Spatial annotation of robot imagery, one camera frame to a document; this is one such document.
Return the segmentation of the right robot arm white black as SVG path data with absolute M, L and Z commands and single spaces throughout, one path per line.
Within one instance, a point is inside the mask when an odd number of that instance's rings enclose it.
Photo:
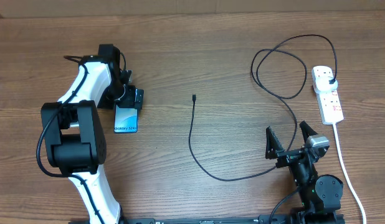
M 260 223 L 308 223 L 341 224 L 345 222 L 341 208 L 343 182 L 334 175 L 318 175 L 315 163 L 330 147 L 329 139 L 314 131 L 305 121 L 300 123 L 304 145 L 299 149 L 286 151 L 272 128 L 266 129 L 267 145 L 265 158 L 275 159 L 277 168 L 288 167 L 296 189 L 283 198 L 269 215 L 260 215 Z M 289 198 L 298 194 L 302 205 L 292 208 L 290 213 L 276 215 L 278 208 Z

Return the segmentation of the white power strip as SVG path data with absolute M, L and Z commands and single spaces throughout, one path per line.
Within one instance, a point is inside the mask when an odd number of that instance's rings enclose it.
M 313 81 L 315 77 L 334 78 L 332 69 L 322 65 L 313 67 L 311 75 Z M 320 110 L 321 122 L 323 124 L 332 125 L 344 120 L 337 89 L 326 93 L 315 94 Z

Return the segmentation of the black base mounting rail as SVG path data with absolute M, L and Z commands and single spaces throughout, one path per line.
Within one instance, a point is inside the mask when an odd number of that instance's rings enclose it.
M 154 218 L 121 218 L 119 223 L 121 224 L 268 224 L 270 215 L 259 215 L 253 218 L 203 218 L 203 219 L 168 219 L 168 220 L 155 220 Z M 335 217 L 324 217 L 320 219 L 320 216 L 306 216 L 305 221 L 298 221 L 297 218 L 293 218 L 291 215 L 274 215 L 271 223 L 274 224 L 343 224 L 345 219 L 342 215 Z

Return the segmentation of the Samsung Galaxy smartphone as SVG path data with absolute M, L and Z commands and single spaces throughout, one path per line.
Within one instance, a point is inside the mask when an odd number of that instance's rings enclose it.
M 138 110 L 115 106 L 114 132 L 116 134 L 136 133 L 138 131 Z

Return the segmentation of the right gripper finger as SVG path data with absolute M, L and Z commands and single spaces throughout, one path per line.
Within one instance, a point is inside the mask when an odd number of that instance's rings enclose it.
M 280 141 L 276 137 L 275 133 L 273 132 L 272 128 L 269 126 L 266 128 L 266 152 L 265 152 L 265 158 L 266 159 L 276 159 L 278 155 L 284 151 L 284 148 L 282 147 Z
M 303 139 L 305 144 L 313 144 L 313 141 L 317 137 L 318 133 L 314 131 L 307 123 L 306 121 L 302 121 L 299 124 L 299 127 L 302 131 Z

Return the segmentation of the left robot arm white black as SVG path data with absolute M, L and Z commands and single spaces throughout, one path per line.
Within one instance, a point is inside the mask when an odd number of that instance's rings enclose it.
M 105 174 L 107 143 L 98 111 L 114 112 L 114 133 L 136 133 L 144 91 L 132 85 L 132 71 L 113 44 L 99 45 L 95 55 L 65 59 L 77 63 L 78 75 L 65 95 L 40 110 L 37 165 L 45 175 L 74 184 L 88 211 L 87 223 L 126 223 Z

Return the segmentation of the white charger adapter plug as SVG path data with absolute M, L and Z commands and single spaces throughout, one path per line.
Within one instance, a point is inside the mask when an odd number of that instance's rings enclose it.
M 334 91 L 337 88 L 338 81 L 330 77 L 315 77 L 313 81 L 313 89 L 317 94 Z

